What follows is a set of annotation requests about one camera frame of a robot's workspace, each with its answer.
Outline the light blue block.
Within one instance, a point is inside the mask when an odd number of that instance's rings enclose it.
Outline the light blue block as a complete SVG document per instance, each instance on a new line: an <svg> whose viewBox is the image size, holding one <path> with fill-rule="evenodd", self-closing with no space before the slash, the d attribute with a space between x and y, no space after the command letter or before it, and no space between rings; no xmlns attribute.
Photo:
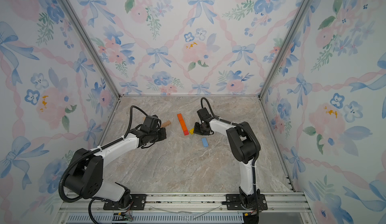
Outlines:
<svg viewBox="0 0 386 224"><path fill-rule="evenodd" d="M207 148L209 146L208 141L206 138L202 138L203 147Z"/></svg>

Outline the plain wooden block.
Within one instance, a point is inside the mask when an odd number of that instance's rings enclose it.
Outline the plain wooden block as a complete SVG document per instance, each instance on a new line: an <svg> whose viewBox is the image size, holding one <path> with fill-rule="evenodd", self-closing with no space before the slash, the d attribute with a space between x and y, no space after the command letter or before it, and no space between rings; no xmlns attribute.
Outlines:
<svg viewBox="0 0 386 224"><path fill-rule="evenodd" d="M165 127L169 126L170 124L171 124L171 121L166 121L166 122L162 123L161 127L165 128Z"/></svg>

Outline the orange long block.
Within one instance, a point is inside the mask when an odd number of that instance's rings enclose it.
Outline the orange long block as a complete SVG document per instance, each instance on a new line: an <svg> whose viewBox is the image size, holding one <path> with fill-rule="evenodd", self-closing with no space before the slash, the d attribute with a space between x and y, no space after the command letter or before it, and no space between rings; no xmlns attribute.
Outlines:
<svg viewBox="0 0 386 224"><path fill-rule="evenodd" d="M185 132L188 132L188 129L186 127L186 124L184 121L180 121L180 125L182 127L182 131L185 133Z"/></svg>

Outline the orange short block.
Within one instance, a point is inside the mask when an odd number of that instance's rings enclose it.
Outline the orange short block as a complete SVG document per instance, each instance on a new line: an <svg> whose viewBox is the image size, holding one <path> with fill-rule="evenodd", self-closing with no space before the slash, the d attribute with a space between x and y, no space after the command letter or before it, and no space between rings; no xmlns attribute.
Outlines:
<svg viewBox="0 0 386 224"><path fill-rule="evenodd" d="M183 122L183 121L184 121L182 114L178 114L178 120L179 120L180 122Z"/></svg>

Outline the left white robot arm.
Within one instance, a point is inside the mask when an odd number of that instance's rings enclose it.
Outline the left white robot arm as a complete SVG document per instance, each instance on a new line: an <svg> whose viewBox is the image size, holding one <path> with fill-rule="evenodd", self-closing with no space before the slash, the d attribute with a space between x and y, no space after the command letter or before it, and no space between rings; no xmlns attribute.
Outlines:
<svg viewBox="0 0 386 224"><path fill-rule="evenodd" d="M166 129L144 132L132 129L127 136L92 150L79 149L64 171L58 186L60 198L66 203L80 199L109 200L122 208L131 203L130 189L103 179L104 169L123 154L137 148L147 148L167 138Z"/></svg>

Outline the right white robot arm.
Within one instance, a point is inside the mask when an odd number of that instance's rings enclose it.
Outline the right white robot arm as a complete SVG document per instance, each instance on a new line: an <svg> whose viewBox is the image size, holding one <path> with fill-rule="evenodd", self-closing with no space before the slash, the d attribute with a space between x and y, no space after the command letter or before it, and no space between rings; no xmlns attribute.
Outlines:
<svg viewBox="0 0 386 224"><path fill-rule="evenodd" d="M240 168L240 201L247 210L260 208L259 191L256 185L255 164L261 146L247 122L240 124L222 118L209 118L208 121L195 123L194 133L209 136L219 133L228 138L231 152L239 162Z"/></svg>

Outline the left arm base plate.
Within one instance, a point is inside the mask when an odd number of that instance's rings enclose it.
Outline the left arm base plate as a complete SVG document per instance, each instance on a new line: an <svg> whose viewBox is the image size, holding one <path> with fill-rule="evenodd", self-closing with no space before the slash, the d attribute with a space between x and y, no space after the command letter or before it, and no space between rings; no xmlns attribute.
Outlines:
<svg viewBox="0 0 386 224"><path fill-rule="evenodd" d="M127 194L124 195L119 201L107 200L103 206L105 211L123 211L134 210L143 211L146 204L146 194Z"/></svg>

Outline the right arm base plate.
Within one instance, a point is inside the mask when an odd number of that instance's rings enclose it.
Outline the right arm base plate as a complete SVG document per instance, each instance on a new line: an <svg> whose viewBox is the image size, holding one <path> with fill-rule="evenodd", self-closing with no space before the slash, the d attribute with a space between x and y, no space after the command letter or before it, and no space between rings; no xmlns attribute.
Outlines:
<svg viewBox="0 0 386 224"><path fill-rule="evenodd" d="M245 196L244 194L227 194L226 200L222 202L228 211L241 211L241 210L259 210L260 212L268 210L267 201L265 196L261 193L257 194L257 198L254 194Z"/></svg>

